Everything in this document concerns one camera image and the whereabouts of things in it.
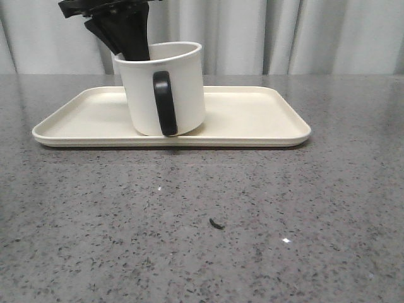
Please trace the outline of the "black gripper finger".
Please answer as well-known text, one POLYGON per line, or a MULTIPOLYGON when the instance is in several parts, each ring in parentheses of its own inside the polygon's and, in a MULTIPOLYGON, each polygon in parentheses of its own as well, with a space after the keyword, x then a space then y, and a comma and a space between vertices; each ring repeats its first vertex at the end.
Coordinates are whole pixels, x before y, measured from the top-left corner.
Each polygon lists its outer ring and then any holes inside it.
POLYGON ((149 8, 115 9, 108 17, 112 52, 127 61, 149 61, 147 24, 149 8))
POLYGON ((99 19, 91 18, 84 22, 84 25, 85 28, 102 41, 113 54, 119 54, 121 52, 99 19))

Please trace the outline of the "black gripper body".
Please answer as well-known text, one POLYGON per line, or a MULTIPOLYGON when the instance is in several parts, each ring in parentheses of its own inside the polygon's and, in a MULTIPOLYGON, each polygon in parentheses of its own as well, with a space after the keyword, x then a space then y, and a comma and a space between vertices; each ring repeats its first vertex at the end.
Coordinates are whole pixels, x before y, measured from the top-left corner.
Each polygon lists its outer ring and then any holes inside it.
POLYGON ((119 11, 138 9, 142 4, 147 4, 148 1, 108 1, 108 0, 65 0, 58 3, 65 18, 70 18, 75 15, 89 17, 103 11, 119 11))

